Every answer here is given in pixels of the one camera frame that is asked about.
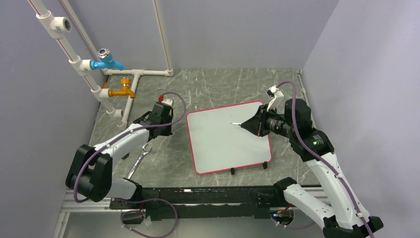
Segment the pink framed whiteboard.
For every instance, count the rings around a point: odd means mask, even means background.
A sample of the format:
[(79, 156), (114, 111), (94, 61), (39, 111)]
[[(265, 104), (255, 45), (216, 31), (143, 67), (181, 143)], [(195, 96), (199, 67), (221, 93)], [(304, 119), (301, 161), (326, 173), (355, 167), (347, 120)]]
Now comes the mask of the pink framed whiteboard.
[(186, 125), (193, 165), (206, 175), (272, 160), (269, 136), (257, 137), (231, 122), (244, 122), (255, 115), (262, 101), (251, 101), (189, 112)]

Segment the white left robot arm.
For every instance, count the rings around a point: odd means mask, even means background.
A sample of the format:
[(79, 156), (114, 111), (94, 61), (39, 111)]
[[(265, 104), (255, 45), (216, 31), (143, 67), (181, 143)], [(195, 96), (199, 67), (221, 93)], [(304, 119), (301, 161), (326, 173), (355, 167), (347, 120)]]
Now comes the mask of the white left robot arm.
[(142, 187), (131, 179), (113, 175), (124, 156), (158, 136), (172, 134), (173, 101), (156, 102), (151, 111), (133, 121), (124, 131), (95, 146), (81, 145), (74, 155), (65, 185), (91, 201), (122, 198), (129, 208), (142, 202)]

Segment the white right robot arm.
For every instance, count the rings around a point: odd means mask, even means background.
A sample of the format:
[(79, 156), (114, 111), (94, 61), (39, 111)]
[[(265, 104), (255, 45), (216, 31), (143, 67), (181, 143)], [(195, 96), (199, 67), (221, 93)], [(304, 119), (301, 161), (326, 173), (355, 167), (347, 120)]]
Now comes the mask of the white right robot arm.
[(285, 102), (284, 113), (259, 106), (256, 114), (239, 124), (251, 134), (270, 133), (289, 140), (291, 148), (318, 179), (329, 204), (305, 191), (287, 177), (274, 184), (273, 200), (279, 206), (294, 205), (310, 217), (326, 238), (366, 238), (384, 227), (357, 199), (338, 163), (334, 147), (321, 130), (313, 127), (312, 112), (302, 99)]

